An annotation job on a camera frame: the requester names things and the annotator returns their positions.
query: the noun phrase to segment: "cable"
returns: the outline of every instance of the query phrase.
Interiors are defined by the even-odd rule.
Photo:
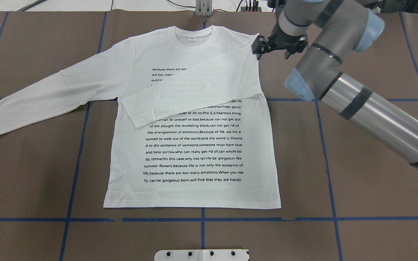
[[[189,7],[188,5],[179,5],[179,4],[176,4],[176,3],[172,2],[171,0],[167,0],[167,2],[169,2],[169,3],[171,3],[171,4],[174,4],[174,5],[177,5],[177,6],[179,6],[179,7],[196,8],[196,7]]]
[[[43,3],[44,1],[46,1],[46,0],[38,0],[38,1],[34,2],[33,4],[30,4],[30,5],[27,5],[26,7],[20,8],[19,10],[17,10],[17,12],[23,12],[25,10],[28,10],[28,9],[34,7],[35,5]]]
[[[236,12],[238,11],[239,6],[241,5],[241,3],[242,3],[242,2],[243,2],[243,0],[241,0],[241,1],[239,2]]]

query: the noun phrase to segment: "white long-sleeve t-shirt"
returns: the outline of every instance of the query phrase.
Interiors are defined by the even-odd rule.
[[[104,207],[279,208],[255,37],[219,26],[130,37],[0,100],[0,135],[117,98]]]

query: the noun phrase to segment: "neckband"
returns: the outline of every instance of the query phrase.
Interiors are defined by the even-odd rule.
[[[176,26],[169,27],[169,38],[171,42],[181,50],[184,51],[201,51],[208,46],[211,46],[212,43],[216,40],[218,36],[218,27],[211,25],[208,28],[204,28],[203,30],[199,31],[186,31],[183,29],[180,29]],[[209,36],[209,39],[207,39],[204,43],[197,45],[197,46],[186,46],[182,44],[178,39],[178,36],[184,36],[184,37],[203,37],[203,36]]]

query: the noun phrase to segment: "metal bracket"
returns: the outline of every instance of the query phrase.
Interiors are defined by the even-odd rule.
[[[196,0],[196,16],[212,16],[212,0]]]
[[[159,250],[154,261],[249,261],[247,249]]]

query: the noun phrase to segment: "metal cylinder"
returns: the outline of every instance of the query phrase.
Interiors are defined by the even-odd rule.
[[[418,169],[418,120],[343,74],[322,101]]]

